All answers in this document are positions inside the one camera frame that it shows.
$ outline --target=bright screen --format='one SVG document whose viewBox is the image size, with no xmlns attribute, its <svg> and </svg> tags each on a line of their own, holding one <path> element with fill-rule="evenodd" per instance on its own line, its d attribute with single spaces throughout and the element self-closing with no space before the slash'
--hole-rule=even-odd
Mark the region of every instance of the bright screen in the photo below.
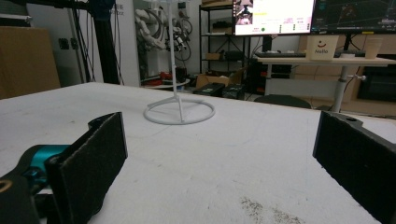
<svg viewBox="0 0 396 224">
<path fill-rule="evenodd" d="M 315 0 L 233 0 L 235 35 L 309 34 Z"/>
<path fill-rule="evenodd" d="M 396 31 L 396 0 L 317 0 L 312 32 L 382 34 Z"/>
</svg>

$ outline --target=desk leg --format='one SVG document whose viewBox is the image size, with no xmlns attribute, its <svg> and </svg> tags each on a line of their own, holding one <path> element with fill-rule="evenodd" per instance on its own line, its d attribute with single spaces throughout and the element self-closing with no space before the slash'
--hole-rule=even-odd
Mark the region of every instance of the desk leg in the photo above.
<svg viewBox="0 0 396 224">
<path fill-rule="evenodd" d="M 272 75 L 272 65 L 268 64 L 267 77 L 265 79 L 265 93 L 264 95 L 271 94 L 271 75 Z"/>
<path fill-rule="evenodd" d="M 344 98 L 344 90 L 347 85 L 347 66 L 343 66 L 341 71 L 341 76 L 338 78 L 337 87 L 335 89 L 335 102 L 334 106 L 332 107 L 332 112 L 339 113 L 341 109 L 341 103 L 343 102 Z"/>
</svg>

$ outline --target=white table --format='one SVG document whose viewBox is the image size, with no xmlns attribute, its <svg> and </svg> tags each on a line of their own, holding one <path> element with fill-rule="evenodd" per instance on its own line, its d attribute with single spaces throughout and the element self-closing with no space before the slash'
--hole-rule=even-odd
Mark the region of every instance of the white table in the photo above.
<svg viewBox="0 0 396 224">
<path fill-rule="evenodd" d="M 355 58 L 334 58 L 332 61 L 311 61 L 306 58 L 258 58 L 260 63 L 268 64 L 267 78 L 265 82 L 265 95 L 285 94 L 298 96 L 318 96 L 332 97 L 334 99 L 333 112 L 339 112 L 344 97 L 344 90 L 347 84 L 348 68 L 351 66 L 387 66 L 396 64 L 396 61 L 389 59 L 365 59 Z M 342 66 L 340 78 L 337 81 L 316 81 L 316 80 L 296 80 L 296 79 L 276 79 L 271 78 L 273 64 L 293 64 L 312 66 Z"/>
<path fill-rule="evenodd" d="M 90 120 L 121 111 L 129 158 L 90 223 L 378 223 L 312 157 L 319 111 L 188 95 L 217 114 L 192 125 L 144 119 L 172 94 L 90 83 L 1 100 L 0 176 L 27 148 L 71 144 Z M 396 142 L 393 123 L 363 121 Z"/>
</svg>

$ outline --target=smiley face logo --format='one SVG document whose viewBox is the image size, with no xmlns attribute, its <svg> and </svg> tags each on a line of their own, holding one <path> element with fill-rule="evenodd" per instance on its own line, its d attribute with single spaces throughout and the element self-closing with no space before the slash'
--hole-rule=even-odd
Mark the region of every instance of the smiley face logo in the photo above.
<svg viewBox="0 0 396 224">
<path fill-rule="evenodd" d="M 319 40 L 319 44 L 318 44 L 318 48 L 324 48 L 324 47 L 326 47 L 326 44 L 322 44 L 322 41 L 321 40 Z"/>
</svg>

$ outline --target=white wire stand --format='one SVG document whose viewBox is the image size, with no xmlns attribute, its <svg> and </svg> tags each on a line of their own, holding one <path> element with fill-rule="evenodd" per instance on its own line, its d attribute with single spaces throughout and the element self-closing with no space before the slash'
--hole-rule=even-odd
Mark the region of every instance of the white wire stand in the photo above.
<svg viewBox="0 0 396 224">
<path fill-rule="evenodd" d="M 169 43 L 171 47 L 171 66 L 172 66 L 172 86 L 173 86 L 173 93 L 174 96 L 161 100 L 159 102 L 149 104 L 148 107 L 146 108 L 144 112 L 144 116 L 146 119 L 149 121 L 155 122 L 155 123 L 160 123 L 160 124 L 166 124 L 166 125 L 180 125 L 180 124 L 192 124 L 192 123 L 197 123 L 201 122 L 207 119 L 212 118 L 215 113 L 215 107 L 207 102 L 204 102 L 202 100 L 192 100 L 192 99 L 184 99 L 182 100 L 179 95 L 177 95 L 177 84 L 176 84 L 176 63 L 175 63 L 175 45 L 174 45 L 174 26 L 172 23 L 172 2 L 185 2 L 183 0 L 145 0 L 147 2 L 166 2 L 168 4 L 168 23 L 169 23 Z M 199 118 L 194 118 L 194 119 L 186 119 L 185 115 L 183 113 L 183 102 L 187 103 L 193 103 L 196 105 L 204 105 L 209 107 L 210 111 L 206 114 L 203 115 L 202 117 Z M 164 118 L 163 116 L 161 118 L 154 118 L 152 116 L 153 112 L 151 109 L 154 107 L 160 106 L 160 105 L 167 105 L 167 104 L 178 104 L 178 112 L 180 115 L 179 120 L 174 120 L 172 116 L 171 118 Z"/>
</svg>

